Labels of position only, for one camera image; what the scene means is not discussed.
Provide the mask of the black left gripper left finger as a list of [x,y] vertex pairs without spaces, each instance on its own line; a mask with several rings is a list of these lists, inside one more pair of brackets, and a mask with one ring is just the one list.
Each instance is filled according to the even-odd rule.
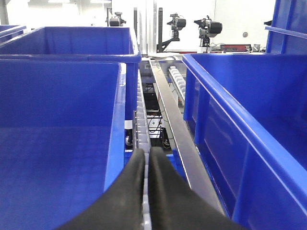
[[58,229],[140,230],[144,169],[144,150],[135,149],[112,185],[90,207]]

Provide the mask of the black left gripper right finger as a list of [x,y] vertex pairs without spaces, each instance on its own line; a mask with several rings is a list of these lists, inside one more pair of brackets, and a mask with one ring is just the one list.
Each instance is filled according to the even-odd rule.
[[190,189],[164,151],[149,155],[148,196],[154,230],[242,230]]

